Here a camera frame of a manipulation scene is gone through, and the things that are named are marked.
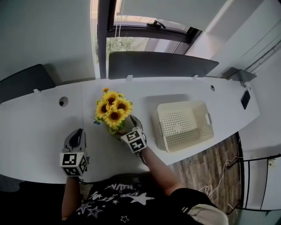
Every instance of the white desk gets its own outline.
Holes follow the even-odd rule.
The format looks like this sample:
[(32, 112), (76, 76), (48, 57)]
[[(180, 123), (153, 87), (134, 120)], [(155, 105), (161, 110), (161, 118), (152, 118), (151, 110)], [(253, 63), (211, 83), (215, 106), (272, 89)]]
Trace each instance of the white desk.
[[(133, 114), (143, 124), (148, 145), (166, 164), (213, 146), (259, 116), (251, 90), (250, 102), (244, 110), (240, 99), (245, 88), (239, 82), (218, 78), (94, 80), (58, 86), (0, 105), (0, 174), (26, 181), (65, 183), (59, 153), (65, 138), (77, 128), (85, 129), (90, 156), (88, 172), (82, 177), (84, 181), (146, 171), (147, 167), (108, 133), (105, 124), (93, 124), (96, 100), (102, 97), (104, 87), (124, 93), (134, 103)], [(63, 96), (69, 98), (64, 108), (58, 104)], [(152, 113), (161, 103), (188, 100), (206, 103), (213, 121), (214, 138), (177, 153), (159, 150), (151, 123)]]

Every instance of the window latch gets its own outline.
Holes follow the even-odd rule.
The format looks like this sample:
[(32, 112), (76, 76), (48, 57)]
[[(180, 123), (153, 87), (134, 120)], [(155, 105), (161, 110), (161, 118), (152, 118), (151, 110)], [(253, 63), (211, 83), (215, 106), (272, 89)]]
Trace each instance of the window latch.
[(162, 22), (160, 22), (159, 20), (157, 20), (157, 19), (154, 20), (153, 23), (147, 23), (146, 25), (147, 26), (151, 26), (151, 27), (155, 27), (155, 28), (163, 27), (164, 29), (166, 29), (165, 25)]

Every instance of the glass pane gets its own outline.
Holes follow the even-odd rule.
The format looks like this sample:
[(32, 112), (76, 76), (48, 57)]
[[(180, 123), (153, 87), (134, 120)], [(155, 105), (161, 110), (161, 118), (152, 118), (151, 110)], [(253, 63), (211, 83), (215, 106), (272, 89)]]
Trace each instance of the glass pane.
[[(147, 23), (153, 23), (154, 20), (156, 20), (156, 18), (151, 18), (151, 17), (120, 15), (120, 12), (122, 11), (121, 2), (122, 2), (122, 0), (116, 1), (114, 22), (138, 22), (138, 23), (144, 23), (144, 25), (146, 25)], [(184, 24), (167, 21), (167, 20), (163, 20), (163, 19), (159, 19), (159, 21), (162, 22), (165, 26), (173, 27), (173, 28), (177, 28), (177, 29), (181, 29), (181, 30), (185, 30), (187, 27)]]
[(108, 37), (106, 40), (106, 60), (114, 51), (145, 51), (146, 37)]
[(109, 37), (106, 40), (106, 72), (109, 54), (114, 51), (154, 51), (173, 53), (176, 41), (146, 37)]
[(100, 76), (100, 66), (98, 62), (97, 55), (97, 7), (98, 0), (91, 0), (90, 4), (90, 23), (91, 23), (91, 38), (92, 38), (92, 51), (94, 58), (94, 69), (95, 69), (95, 77), (99, 79)]

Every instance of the desk grommet hole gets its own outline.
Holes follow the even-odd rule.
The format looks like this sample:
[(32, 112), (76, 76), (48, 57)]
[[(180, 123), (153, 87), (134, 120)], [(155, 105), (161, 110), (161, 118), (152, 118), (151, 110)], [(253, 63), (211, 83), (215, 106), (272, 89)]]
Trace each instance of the desk grommet hole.
[(60, 107), (66, 107), (68, 104), (68, 98), (67, 97), (60, 98), (58, 104), (60, 105)]

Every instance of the window frame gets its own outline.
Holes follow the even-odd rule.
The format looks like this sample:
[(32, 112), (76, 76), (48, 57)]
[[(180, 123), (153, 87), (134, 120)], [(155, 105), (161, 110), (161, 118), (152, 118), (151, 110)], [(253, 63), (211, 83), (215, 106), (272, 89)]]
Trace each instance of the window frame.
[(100, 66), (101, 79), (106, 78), (106, 39), (115, 37), (116, 29), (120, 37), (146, 37), (178, 41), (176, 54), (185, 54), (195, 40), (202, 33), (201, 30), (190, 27), (187, 32), (172, 27), (153, 27), (138, 22), (114, 23), (115, 7), (117, 0), (99, 0), (97, 20), (97, 52)]

